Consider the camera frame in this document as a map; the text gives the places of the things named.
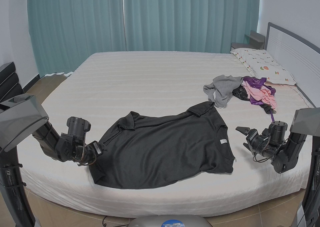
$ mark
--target pillowcase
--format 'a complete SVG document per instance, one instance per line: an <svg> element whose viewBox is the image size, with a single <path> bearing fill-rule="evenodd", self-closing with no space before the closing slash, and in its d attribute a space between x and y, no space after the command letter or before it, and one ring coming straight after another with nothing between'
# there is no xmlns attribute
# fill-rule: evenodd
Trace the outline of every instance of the pillowcase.
<svg viewBox="0 0 320 227"><path fill-rule="evenodd" d="M279 65L266 50L238 48L232 50L247 70L256 78L266 77L273 84L295 85L296 81L289 71Z"/></svg>

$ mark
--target black t-shirt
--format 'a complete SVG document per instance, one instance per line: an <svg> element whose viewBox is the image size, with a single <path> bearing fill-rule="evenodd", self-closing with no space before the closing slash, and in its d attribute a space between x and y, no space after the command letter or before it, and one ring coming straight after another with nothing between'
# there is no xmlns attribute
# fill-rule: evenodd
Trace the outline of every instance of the black t-shirt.
<svg viewBox="0 0 320 227"><path fill-rule="evenodd" d="M166 186L201 171L232 173L227 129L209 101L176 116L131 111L100 139L106 150L90 173L95 184L119 189Z"/></svg>

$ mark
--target white wall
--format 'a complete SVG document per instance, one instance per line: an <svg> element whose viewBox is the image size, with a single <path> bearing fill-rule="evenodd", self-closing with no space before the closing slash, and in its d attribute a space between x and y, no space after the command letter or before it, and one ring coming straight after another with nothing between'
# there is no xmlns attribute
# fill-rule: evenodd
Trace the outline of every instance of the white wall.
<svg viewBox="0 0 320 227"><path fill-rule="evenodd" d="M13 61L22 87L38 75L28 28L27 0L0 0L0 65Z"/></svg>
<svg viewBox="0 0 320 227"><path fill-rule="evenodd" d="M320 0L260 0L258 33L266 35L268 22L320 47Z"/></svg>

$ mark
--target pink garment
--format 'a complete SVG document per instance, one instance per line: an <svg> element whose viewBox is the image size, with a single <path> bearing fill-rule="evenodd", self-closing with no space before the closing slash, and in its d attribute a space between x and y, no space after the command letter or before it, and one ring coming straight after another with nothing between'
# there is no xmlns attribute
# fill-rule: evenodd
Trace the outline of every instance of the pink garment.
<svg viewBox="0 0 320 227"><path fill-rule="evenodd" d="M252 96L257 101L270 105L272 109L277 107L275 97L271 95L271 91L265 86L261 86L260 89L251 87L246 81L242 81L241 84L248 94L248 99Z"/></svg>

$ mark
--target teal curtain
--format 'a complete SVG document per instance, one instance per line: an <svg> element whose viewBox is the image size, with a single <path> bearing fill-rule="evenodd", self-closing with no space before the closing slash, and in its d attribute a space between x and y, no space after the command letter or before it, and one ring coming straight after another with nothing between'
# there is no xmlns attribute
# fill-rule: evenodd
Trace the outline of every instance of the teal curtain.
<svg viewBox="0 0 320 227"><path fill-rule="evenodd" d="M127 50L228 53L258 15L259 0L124 0Z"/></svg>
<svg viewBox="0 0 320 227"><path fill-rule="evenodd" d="M27 0L40 76L74 71L91 54L125 51L122 0Z"/></svg>

